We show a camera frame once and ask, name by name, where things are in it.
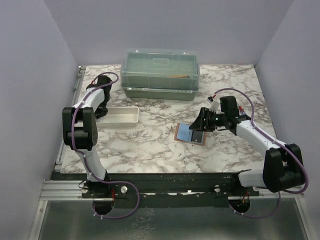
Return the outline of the black credit card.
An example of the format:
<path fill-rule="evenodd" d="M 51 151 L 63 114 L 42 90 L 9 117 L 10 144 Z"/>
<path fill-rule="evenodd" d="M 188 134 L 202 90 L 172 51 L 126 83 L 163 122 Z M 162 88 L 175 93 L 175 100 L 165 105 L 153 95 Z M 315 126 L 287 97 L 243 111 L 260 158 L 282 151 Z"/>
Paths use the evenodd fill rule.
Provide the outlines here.
<path fill-rule="evenodd" d="M 192 143 L 202 144 L 203 138 L 204 138 L 203 131 L 197 131 L 197 130 L 192 131 L 192 134 L 191 134 L 191 142 Z"/>

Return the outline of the brown leather card holder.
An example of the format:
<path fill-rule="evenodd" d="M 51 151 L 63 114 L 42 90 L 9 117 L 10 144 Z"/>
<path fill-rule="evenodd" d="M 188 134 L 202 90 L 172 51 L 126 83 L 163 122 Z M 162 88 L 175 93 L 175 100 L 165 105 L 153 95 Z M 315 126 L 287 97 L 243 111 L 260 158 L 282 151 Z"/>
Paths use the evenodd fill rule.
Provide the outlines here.
<path fill-rule="evenodd" d="M 174 140 L 182 143 L 192 145 L 204 146 L 206 144 L 206 133 L 203 135 L 202 144 L 191 142 L 192 130 L 189 130 L 189 125 L 185 123 L 178 123 L 177 126 L 172 127 L 171 131 L 174 133 Z"/>

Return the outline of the white rectangular tray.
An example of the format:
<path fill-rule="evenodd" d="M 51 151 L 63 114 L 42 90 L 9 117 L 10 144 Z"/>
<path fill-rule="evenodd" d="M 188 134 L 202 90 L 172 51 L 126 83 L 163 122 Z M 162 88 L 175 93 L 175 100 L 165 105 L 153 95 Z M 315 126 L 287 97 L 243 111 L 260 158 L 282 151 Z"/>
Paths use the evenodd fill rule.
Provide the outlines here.
<path fill-rule="evenodd" d="M 108 113 L 96 121 L 99 128 L 129 128 L 139 122 L 137 106 L 108 107 Z"/>

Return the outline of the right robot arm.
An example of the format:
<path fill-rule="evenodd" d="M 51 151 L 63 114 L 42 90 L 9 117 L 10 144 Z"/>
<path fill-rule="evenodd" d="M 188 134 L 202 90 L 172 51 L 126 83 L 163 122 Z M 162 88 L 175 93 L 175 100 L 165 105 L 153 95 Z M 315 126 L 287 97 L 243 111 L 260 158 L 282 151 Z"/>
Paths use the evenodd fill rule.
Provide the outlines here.
<path fill-rule="evenodd" d="M 224 96 L 217 101 L 221 112 L 202 107 L 191 131 L 213 132 L 217 128 L 228 130 L 244 139 L 264 158 L 261 170 L 244 170 L 233 175 L 230 191 L 241 196 L 250 187 L 268 189 L 272 193 L 305 184 L 301 149 L 296 144 L 285 144 L 252 124 L 251 118 L 240 114 L 234 96 Z"/>

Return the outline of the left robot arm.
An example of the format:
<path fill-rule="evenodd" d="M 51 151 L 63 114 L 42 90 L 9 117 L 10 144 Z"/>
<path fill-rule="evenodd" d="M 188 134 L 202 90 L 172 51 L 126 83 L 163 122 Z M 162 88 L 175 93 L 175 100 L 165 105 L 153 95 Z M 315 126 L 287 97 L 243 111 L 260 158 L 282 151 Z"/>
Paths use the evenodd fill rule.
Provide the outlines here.
<path fill-rule="evenodd" d="M 104 198 L 110 194 L 111 185 L 105 181 L 107 171 L 96 149 L 97 120 L 108 113 L 107 103 L 111 98 L 113 81 L 106 75 L 99 75 L 96 80 L 96 83 L 87 86 L 85 95 L 78 103 L 62 110 L 62 133 L 64 144 L 79 156 L 86 179 L 96 182 L 93 191 Z"/>

